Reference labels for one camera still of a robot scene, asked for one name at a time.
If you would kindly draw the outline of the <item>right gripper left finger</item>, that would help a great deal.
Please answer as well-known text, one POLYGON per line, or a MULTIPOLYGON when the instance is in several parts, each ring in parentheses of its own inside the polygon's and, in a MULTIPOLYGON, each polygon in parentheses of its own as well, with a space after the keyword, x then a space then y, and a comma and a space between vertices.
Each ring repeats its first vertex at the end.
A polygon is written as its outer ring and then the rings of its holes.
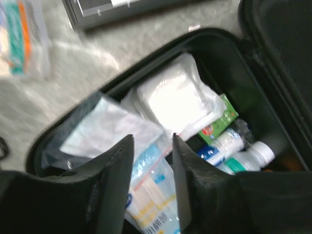
POLYGON ((3 234, 132 234, 125 220, 134 137, 58 176, 0 173, 3 234))

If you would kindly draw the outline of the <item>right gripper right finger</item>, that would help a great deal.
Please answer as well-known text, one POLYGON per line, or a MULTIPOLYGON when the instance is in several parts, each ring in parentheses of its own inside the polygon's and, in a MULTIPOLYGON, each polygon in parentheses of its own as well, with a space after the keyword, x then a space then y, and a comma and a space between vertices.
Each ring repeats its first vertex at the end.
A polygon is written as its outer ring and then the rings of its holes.
POLYGON ((174 135, 173 171, 184 234, 309 234, 311 172, 229 175, 174 135))

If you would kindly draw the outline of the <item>blue cotton swab bag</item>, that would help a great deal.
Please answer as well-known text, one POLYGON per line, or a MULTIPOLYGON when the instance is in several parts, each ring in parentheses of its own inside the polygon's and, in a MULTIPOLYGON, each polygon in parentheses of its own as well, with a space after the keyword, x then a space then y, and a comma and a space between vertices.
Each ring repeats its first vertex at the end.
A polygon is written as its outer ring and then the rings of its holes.
POLYGON ((151 144, 135 159, 125 218, 142 234, 179 234, 173 170, 168 150, 151 144))

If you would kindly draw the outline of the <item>white blue ointment tube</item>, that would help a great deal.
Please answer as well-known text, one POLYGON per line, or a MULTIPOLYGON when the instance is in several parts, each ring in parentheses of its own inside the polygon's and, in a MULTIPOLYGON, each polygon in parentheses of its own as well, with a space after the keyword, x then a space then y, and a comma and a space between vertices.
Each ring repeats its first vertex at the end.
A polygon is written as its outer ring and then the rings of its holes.
POLYGON ((224 131, 211 144, 203 146, 197 151, 197 155, 213 166, 217 166, 230 155, 244 148, 244 140, 241 135, 232 128, 224 131))

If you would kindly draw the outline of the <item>small green box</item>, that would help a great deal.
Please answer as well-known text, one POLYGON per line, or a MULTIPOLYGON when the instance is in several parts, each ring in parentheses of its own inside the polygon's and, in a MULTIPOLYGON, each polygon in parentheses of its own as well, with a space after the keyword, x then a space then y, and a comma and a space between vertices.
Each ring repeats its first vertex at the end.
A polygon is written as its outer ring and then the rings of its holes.
POLYGON ((223 115, 198 133, 207 144, 211 144, 217 139, 239 117, 227 96, 222 94, 220 97, 226 105, 223 115))

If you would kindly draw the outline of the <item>white medicine bottle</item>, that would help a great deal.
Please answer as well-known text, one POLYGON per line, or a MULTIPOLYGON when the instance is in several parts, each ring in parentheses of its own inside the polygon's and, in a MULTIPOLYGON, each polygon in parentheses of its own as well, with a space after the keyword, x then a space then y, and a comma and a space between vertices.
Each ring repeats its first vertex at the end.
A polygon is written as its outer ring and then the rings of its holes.
POLYGON ((230 175, 245 171, 261 171, 275 158, 272 149, 261 141, 252 144, 247 150, 232 154, 217 168, 230 175))

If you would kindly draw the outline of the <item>clear zip bag gauze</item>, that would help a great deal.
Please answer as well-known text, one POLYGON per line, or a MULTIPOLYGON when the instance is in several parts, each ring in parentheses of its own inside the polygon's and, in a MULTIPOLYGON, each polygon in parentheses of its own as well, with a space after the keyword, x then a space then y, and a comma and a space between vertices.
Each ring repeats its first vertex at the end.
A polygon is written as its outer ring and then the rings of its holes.
POLYGON ((60 125, 42 151, 41 166, 70 170, 111 149, 127 135, 135 139, 135 157, 163 129, 104 97, 83 103, 60 125))

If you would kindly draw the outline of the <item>white blue mask packet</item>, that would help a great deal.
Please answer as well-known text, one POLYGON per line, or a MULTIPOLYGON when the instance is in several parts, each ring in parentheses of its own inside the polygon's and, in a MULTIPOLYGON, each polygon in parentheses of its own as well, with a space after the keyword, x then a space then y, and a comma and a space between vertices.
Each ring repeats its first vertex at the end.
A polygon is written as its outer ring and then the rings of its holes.
POLYGON ((166 134, 188 140, 222 117, 226 106, 205 85, 195 59, 184 53, 144 82, 130 89, 121 105, 164 128, 166 134))

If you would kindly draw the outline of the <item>red black medicine bag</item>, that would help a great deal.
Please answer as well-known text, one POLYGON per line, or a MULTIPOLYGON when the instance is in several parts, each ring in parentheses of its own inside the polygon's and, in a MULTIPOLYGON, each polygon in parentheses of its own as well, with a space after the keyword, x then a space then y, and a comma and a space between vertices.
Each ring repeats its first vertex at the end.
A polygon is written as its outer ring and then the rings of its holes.
POLYGON ((187 33, 156 50, 100 88, 120 101, 130 88, 184 52, 202 80, 225 93, 254 138, 275 156, 295 153, 312 173, 312 3, 242 0, 244 39, 221 29, 187 33))

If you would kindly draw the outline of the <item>brown medicine bottle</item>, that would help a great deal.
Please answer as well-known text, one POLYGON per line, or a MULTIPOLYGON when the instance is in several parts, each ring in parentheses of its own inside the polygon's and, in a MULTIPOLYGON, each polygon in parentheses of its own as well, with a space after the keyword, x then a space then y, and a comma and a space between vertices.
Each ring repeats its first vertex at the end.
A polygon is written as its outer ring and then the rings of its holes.
POLYGON ((276 158, 262 171, 267 172, 285 172, 285 171, 304 171, 305 168, 295 153, 283 153, 276 158))

